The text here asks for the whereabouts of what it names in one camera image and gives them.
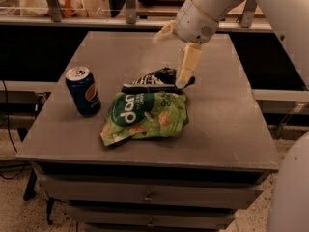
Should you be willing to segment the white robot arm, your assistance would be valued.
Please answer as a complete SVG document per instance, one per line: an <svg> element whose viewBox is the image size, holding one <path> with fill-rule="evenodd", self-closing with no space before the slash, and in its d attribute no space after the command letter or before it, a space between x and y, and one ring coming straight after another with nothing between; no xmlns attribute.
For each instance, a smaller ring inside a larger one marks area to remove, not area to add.
<svg viewBox="0 0 309 232"><path fill-rule="evenodd" d="M208 42L221 18L244 0L186 0L174 20L167 22L154 40L177 36L187 43L176 85L188 82L196 68L201 45ZM309 85L309 0L253 0L274 34ZM274 187L267 232L309 232L309 133L284 157Z"/></svg>

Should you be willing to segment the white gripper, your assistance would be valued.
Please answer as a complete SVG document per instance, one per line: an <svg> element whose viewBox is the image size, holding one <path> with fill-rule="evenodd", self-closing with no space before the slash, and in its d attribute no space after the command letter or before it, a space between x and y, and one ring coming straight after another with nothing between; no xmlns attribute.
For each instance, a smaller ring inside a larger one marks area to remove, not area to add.
<svg viewBox="0 0 309 232"><path fill-rule="evenodd" d="M204 12L193 0L186 0L177 13L176 20L167 22L153 37L155 44L175 39L188 44L183 50L183 62L176 84L186 85L195 72L202 55L202 47L216 32L218 22Z"/></svg>

